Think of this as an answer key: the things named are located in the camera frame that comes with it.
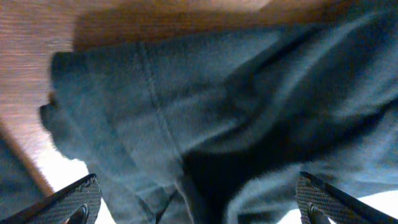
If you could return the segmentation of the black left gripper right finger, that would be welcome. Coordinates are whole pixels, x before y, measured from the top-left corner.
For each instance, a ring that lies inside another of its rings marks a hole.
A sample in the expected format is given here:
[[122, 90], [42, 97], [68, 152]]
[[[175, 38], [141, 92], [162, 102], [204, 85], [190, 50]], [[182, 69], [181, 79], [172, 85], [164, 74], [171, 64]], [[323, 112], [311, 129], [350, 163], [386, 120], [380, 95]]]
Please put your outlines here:
[[303, 224], [397, 224], [397, 219], [362, 203], [340, 189], [301, 172], [295, 198]]

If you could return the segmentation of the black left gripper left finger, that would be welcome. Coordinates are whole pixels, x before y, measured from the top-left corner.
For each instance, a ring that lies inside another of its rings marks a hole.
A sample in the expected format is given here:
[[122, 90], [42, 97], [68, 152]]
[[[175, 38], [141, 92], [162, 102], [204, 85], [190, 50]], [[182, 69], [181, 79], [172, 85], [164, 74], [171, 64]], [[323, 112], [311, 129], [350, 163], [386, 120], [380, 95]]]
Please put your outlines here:
[[96, 174], [89, 174], [42, 201], [1, 220], [5, 223], [81, 223], [94, 224], [101, 206], [102, 191]]

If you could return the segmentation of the dark green t-shirt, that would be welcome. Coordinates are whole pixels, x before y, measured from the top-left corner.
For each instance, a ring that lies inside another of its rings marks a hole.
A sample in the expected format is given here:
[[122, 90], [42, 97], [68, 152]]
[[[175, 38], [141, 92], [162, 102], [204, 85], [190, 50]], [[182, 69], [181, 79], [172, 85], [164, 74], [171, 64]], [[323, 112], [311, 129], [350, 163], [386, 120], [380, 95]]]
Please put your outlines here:
[[277, 223], [397, 188], [396, 1], [2, 1], [1, 124], [115, 223]]

